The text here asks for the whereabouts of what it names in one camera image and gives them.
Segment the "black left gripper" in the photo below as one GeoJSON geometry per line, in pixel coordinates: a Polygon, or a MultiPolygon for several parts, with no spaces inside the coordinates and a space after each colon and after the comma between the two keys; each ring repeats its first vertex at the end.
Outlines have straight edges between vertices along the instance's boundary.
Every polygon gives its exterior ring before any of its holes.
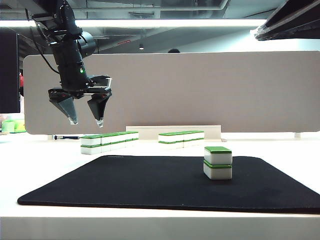
{"type": "Polygon", "coordinates": [[[107,75],[89,77],[83,58],[96,49],[93,39],[64,40],[49,44],[60,76],[61,88],[48,90],[50,102],[60,110],[71,125],[78,124],[73,99],[91,95],[87,104],[99,128],[104,126],[104,112],[111,92],[111,78],[107,75]]]}

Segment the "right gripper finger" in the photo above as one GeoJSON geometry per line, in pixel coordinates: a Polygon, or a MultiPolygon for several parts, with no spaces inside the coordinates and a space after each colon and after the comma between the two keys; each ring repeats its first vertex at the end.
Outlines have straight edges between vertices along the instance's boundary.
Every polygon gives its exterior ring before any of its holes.
{"type": "Polygon", "coordinates": [[[267,26],[258,27],[253,34],[258,41],[284,40],[284,39],[319,39],[320,19],[298,22],[283,21],[267,26]]]}
{"type": "Polygon", "coordinates": [[[319,0],[286,0],[267,19],[266,28],[299,26],[320,17],[319,0]]]}

